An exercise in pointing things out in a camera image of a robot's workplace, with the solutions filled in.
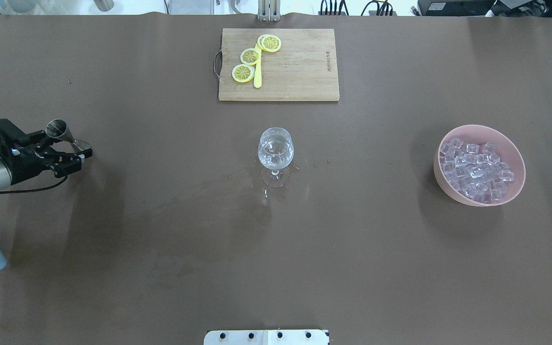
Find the steel double jigger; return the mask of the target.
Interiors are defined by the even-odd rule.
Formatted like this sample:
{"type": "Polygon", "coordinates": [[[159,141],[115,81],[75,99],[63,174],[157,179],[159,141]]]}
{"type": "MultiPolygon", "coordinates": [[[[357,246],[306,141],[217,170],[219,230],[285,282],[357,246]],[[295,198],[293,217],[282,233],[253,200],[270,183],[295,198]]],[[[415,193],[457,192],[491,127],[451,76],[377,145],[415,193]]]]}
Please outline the steel double jigger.
{"type": "Polygon", "coordinates": [[[61,140],[70,144],[74,153],[92,150],[92,146],[84,140],[76,139],[63,119],[54,119],[46,126],[46,135],[52,139],[61,140]]]}

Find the clear ice cubes pile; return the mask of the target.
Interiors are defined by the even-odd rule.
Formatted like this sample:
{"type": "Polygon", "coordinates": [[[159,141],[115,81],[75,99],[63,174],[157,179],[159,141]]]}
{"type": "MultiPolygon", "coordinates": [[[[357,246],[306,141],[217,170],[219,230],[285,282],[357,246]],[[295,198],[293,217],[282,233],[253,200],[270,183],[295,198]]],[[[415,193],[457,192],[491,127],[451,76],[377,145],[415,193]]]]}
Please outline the clear ice cubes pile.
{"type": "Polygon", "coordinates": [[[509,183],[515,180],[510,165],[496,153],[491,142],[476,144],[453,137],[442,143],[438,162],[447,183],[462,196],[475,202],[503,201],[509,183]]]}

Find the clear wine glass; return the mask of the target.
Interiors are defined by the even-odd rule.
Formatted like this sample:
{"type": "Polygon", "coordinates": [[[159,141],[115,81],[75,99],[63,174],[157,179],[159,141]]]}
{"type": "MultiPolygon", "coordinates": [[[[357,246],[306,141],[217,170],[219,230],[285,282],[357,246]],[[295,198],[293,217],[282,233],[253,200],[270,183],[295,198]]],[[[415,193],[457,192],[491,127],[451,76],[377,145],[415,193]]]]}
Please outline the clear wine glass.
{"type": "Polygon", "coordinates": [[[283,127],[269,127],[258,143],[258,159],[263,166],[262,180],[270,188],[279,188],[290,177],[294,158],[293,138],[283,127]]]}

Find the yellow plastic knife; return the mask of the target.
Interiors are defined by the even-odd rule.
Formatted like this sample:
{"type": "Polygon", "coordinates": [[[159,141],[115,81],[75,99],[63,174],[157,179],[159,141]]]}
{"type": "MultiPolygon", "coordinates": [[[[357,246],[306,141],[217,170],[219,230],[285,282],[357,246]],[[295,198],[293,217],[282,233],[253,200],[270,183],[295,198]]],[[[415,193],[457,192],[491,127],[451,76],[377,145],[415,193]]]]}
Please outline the yellow plastic knife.
{"type": "Polygon", "coordinates": [[[253,87],[254,88],[261,88],[263,84],[263,76],[262,76],[262,53],[263,49],[259,44],[255,45],[255,49],[258,50],[258,59],[255,64],[255,73],[254,73],[254,79],[253,79],[253,87]]]}

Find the middle lemon slice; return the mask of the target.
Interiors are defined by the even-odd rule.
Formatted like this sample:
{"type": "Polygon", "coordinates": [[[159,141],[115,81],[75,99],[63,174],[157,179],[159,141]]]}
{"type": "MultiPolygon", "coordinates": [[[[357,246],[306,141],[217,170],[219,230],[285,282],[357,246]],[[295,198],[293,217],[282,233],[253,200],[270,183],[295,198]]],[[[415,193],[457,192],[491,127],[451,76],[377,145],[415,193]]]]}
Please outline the middle lemon slice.
{"type": "Polygon", "coordinates": [[[244,65],[254,66],[261,60],[262,50],[259,48],[247,48],[240,54],[240,61],[244,65]]]}

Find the wooden cutting board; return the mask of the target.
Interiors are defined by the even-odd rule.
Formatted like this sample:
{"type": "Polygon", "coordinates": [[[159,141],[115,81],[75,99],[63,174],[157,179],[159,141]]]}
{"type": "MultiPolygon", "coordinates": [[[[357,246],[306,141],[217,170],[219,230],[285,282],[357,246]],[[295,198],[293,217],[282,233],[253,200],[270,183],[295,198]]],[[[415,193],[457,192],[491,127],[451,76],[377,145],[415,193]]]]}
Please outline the wooden cutting board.
{"type": "Polygon", "coordinates": [[[333,28],[224,28],[218,98],[221,101],[334,101],[340,100],[339,68],[333,28]],[[232,78],[240,55],[254,47],[261,35],[282,40],[278,52],[262,54],[262,86],[232,78]]]}

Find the pink bowl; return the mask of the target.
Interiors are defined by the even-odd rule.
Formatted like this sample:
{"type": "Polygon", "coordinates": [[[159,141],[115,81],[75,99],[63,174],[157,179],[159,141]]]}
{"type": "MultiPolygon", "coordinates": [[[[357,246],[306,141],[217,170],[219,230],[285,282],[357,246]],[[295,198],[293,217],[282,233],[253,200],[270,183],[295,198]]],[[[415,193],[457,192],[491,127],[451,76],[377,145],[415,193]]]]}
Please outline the pink bowl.
{"type": "Polygon", "coordinates": [[[526,181],[526,166],[515,144],[482,125],[452,129],[434,159],[435,179],[452,199],[469,206],[500,206],[516,198],[526,181]]]}

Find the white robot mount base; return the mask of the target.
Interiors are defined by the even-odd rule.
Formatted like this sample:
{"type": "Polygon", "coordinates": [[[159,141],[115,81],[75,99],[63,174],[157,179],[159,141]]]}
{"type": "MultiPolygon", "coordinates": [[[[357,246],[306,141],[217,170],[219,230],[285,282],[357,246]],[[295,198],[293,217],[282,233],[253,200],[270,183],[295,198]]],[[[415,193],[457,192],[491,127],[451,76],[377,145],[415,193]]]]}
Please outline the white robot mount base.
{"type": "Polygon", "coordinates": [[[330,345],[328,330],[212,330],[207,332],[204,345],[330,345]]]}

